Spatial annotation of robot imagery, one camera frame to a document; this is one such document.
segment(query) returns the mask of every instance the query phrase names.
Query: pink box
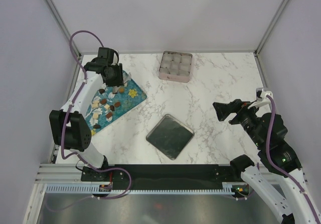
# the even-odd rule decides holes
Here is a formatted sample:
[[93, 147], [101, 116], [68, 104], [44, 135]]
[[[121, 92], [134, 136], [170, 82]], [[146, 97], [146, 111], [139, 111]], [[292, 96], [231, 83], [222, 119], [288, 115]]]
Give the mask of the pink box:
[[[191, 57], [191, 62], [190, 62], [190, 70], [189, 70], [189, 75], [188, 76], [180, 76], [180, 75], [172, 75], [170, 73], [163, 73], [160, 72], [161, 65], [164, 59], [165, 54], [180, 54], [181, 56], [190, 56]], [[162, 80], [169, 80], [169, 81], [175, 81], [175, 82], [189, 82], [191, 79], [191, 70], [192, 70], [192, 58], [193, 55], [190, 53], [181, 53], [181, 52], [171, 52], [171, 51], [164, 51], [162, 61], [160, 62], [160, 66], [158, 69], [158, 77]]]

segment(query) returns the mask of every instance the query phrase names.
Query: gray wall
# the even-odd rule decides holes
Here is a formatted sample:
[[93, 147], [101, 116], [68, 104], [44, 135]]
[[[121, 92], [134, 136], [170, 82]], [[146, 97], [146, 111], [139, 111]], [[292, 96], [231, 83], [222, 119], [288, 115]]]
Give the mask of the gray wall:
[[43, 0], [0, 0], [0, 223], [22, 223], [74, 62]]
[[[255, 50], [282, 0], [53, 0], [70, 32], [120, 52]], [[90, 36], [75, 38], [96, 52]]]
[[291, 0], [260, 54], [288, 142], [321, 208], [321, 0]]

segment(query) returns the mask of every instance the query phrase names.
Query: teal cloth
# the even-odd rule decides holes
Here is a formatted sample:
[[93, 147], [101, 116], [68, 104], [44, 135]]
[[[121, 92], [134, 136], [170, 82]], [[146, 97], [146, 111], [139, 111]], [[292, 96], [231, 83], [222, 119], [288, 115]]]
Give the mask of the teal cloth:
[[[108, 105], [114, 105], [116, 102], [120, 102], [120, 107], [115, 107], [115, 111], [111, 111], [110, 109], [106, 109], [104, 106], [105, 104], [98, 104], [98, 107], [92, 109], [91, 105], [88, 107], [85, 120], [91, 130], [92, 135], [96, 134], [97, 132], [101, 131], [103, 128], [110, 125], [112, 122], [119, 119], [121, 116], [123, 116], [125, 113], [130, 111], [132, 108], [139, 105], [141, 102], [143, 102], [147, 95], [146, 93], [135, 83], [134, 80], [130, 80], [127, 82], [127, 86], [125, 88], [124, 93], [112, 93], [112, 87], [106, 87], [106, 84], [103, 84], [101, 86], [105, 90], [103, 94], [100, 94], [99, 90], [96, 92], [95, 96], [92, 99], [93, 101], [101, 101], [104, 98], [107, 100]], [[107, 119], [106, 115], [112, 112], [113, 116], [111, 119]], [[99, 117], [98, 119], [93, 118], [93, 114], [98, 113]], [[100, 125], [100, 128], [94, 129], [94, 125]]]

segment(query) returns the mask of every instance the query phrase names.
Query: table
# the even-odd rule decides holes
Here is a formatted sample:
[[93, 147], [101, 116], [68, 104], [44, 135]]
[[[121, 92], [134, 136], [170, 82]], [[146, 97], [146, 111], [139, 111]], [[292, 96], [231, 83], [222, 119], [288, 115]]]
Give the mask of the table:
[[[240, 125], [219, 122], [213, 102], [236, 98], [253, 101], [262, 81], [253, 53], [192, 53], [188, 83], [160, 80], [157, 70], [162, 54], [121, 54], [126, 72], [146, 92], [147, 99], [93, 136], [92, 143], [110, 164], [228, 164], [247, 154], [258, 161], [257, 149]], [[84, 55], [83, 64], [96, 55]], [[269, 111], [261, 108], [258, 116]], [[195, 135], [175, 160], [146, 141], [146, 135], [165, 114], [191, 128]], [[76, 163], [72, 156], [56, 163]]]

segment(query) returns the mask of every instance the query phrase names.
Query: yellow flower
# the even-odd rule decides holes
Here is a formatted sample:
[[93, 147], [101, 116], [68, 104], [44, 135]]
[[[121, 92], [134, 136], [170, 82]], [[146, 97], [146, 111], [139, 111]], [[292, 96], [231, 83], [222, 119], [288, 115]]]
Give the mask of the yellow flower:
[[135, 89], [130, 89], [128, 95], [133, 98], [138, 96], [137, 91]]

